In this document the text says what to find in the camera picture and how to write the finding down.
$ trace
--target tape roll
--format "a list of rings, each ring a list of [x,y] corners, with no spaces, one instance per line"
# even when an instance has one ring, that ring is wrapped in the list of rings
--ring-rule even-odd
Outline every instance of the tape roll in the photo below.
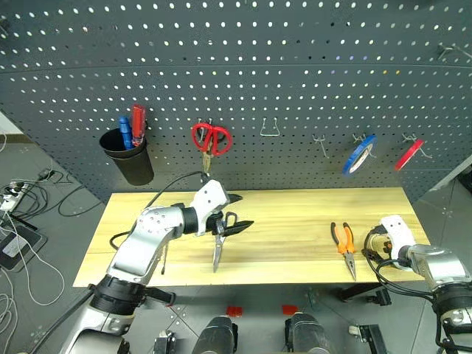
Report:
[[[406,164],[408,164],[408,161],[410,161],[410,158],[412,158],[416,152],[421,148],[421,145],[423,145],[425,142],[424,140],[418,139],[414,144],[405,152],[403,156],[400,157],[398,162],[395,164],[395,171],[401,170]]]
[[[346,176],[354,173],[366,160],[369,153],[377,144],[377,137],[369,135],[361,144],[357,146],[353,153],[349,156],[346,164],[342,168],[342,173]]]

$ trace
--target black cable bundle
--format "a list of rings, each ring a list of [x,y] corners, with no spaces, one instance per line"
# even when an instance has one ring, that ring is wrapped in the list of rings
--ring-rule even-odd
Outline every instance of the black cable bundle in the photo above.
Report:
[[[375,273],[377,280],[380,284],[382,284],[386,289],[391,291],[395,294],[400,294],[404,296],[413,296],[413,297],[420,297],[421,299],[427,300],[431,303],[434,309],[435,297],[434,294],[428,291],[418,291],[414,289],[405,288],[401,285],[395,284],[385,278],[381,273],[381,269],[385,266],[388,266],[393,263],[399,263],[399,260],[385,260],[382,258],[377,251],[373,249],[369,249],[368,245],[370,242],[370,238],[373,235],[385,235],[387,231],[383,225],[376,226],[367,234],[366,239],[364,241],[364,249],[362,250],[362,254],[366,257],[367,263],[369,263],[369,267]],[[372,261],[378,263],[377,267],[374,266]],[[444,343],[441,341],[441,319],[440,315],[436,313],[437,323],[436,323],[436,336],[434,341],[437,346],[444,348],[446,350],[461,350],[464,352],[472,352],[472,347],[464,347],[462,345],[455,345],[450,343]]]

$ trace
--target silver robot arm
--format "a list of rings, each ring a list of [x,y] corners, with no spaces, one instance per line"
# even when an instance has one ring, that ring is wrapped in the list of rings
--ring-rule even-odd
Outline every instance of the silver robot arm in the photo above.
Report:
[[[128,332],[136,307],[149,296],[146,285],[165,245],[184,233],[203,235],[208,219],[229,203],[230,198],[221,184],[210,180],[197,191],[188,208],[151,206],[145,209],[117,250],[107,274],[82,310],[60,354],[128,353],[129,344],[121,336]],[[169,296],[161,293],[163,299]]]
[[[436,343],[446,353],[470,353],[472,347],[472,278],[450,250],[429,245],[404,246],[398,259],[425,278],[433,294],[433,310],[446,334]],[[468,347],[455,350],[455,347]]]

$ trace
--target metal scissor blade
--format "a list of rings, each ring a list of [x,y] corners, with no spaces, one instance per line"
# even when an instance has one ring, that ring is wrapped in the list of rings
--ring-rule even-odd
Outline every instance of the metal scissor blade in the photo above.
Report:
[[[217,240],[215,242],[215,250],[213,251],[213,273],[216,273],[220,265],[221,251],[223,250],[223,242]]]

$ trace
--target wooden tabletop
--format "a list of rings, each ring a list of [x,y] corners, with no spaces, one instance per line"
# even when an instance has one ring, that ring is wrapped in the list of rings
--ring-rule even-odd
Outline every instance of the wooden tabletop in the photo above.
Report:
[[[170,242],[165,275],[158,265],[150,285],[212,285],[307,282],[354,282],[344,258],[330,236],[336,222],[354,234],[357,282],[375,282],[375,275],[361,254],[368,231],[387,215],[400,215],[418,243],[428,238],[401,188],[349,188],[334,190],[235,191],[244,199],[225,208],[240,220],[253,220],[246,231],[228,237],[219,269],[213,273],[215,244],[210,233],[201,237],[182,235]],[[193,199],[193,192],[168,192],[156,202],[169,206]],[[112,235],[130,229],[154,193],[115,193],[103,213],[74,286],[97,284],[105,275],[115,251]],[[384,237],[373,240],[383,248]],[[421,280],[413,272],[386,267],[383,274],[393,281]]]

